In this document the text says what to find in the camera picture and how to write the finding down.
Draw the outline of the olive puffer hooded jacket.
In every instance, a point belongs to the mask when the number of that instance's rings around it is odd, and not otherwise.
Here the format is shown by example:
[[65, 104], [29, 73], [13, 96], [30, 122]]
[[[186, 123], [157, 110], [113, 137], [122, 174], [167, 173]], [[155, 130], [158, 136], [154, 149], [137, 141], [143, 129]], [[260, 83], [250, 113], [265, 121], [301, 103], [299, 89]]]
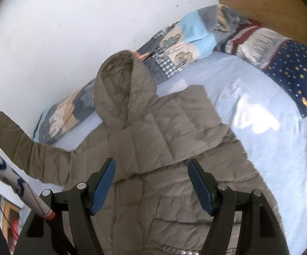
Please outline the olive puffer hooded jacket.
[[112, 187], [92, 219], [105, 253], [200, 252], [212, 220], [188, 177], [190, 158], [235, 191], [262, 190], [278, 212], [272, 192], [202, 86], [159, 97], [144, 63], [121, 51], [98, 71], [94, 106], [102, 123], [72, 151], [34, 142], [0, 112], [0, 148], [29, 176], [65, 189], [113, 158]]

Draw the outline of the light blue cloud bedsheet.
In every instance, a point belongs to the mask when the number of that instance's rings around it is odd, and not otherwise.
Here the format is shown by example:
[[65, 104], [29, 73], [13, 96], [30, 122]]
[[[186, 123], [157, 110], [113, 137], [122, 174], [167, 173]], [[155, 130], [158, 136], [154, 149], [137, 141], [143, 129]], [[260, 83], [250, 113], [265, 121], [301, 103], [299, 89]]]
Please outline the light blue cloud bedsheet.
[[[282, 88], [242, 59], [223, 54], [191, 65], [182, 74], [156, 84], [159, 97], [200, 85], [207, 92], [223, 124], [241, 142], [248, 160], [259, 172], [278, 205], [276, 216], [286, 234], [291, 254], [307, 248], [307, 118], [299, 115]], [[101, 123], [85, 122], [84, 135], [67, 134], [53, 147], [75, 150]]]

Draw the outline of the blue star-patterned pillow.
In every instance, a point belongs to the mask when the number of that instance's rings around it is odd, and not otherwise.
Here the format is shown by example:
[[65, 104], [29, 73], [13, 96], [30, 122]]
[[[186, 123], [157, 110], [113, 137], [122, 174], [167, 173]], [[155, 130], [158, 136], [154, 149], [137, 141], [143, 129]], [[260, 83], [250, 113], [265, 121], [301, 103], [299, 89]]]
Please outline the blue star-patterned pillow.
[[307, 45], [252, 20], [239, 25], [215, 50], [236, 55], [261, 70], [292, 98], [300, 115], [307, 117]]

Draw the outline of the wooden headboard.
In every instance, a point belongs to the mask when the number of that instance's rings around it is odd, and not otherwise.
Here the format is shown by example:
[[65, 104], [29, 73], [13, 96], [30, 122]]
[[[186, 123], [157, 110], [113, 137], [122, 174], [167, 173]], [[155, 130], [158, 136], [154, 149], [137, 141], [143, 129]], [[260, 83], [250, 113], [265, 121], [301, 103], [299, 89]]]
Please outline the wooden headboard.
[[302, 0], [219, 0], [249, 19], [307, 45], [307, 7]]

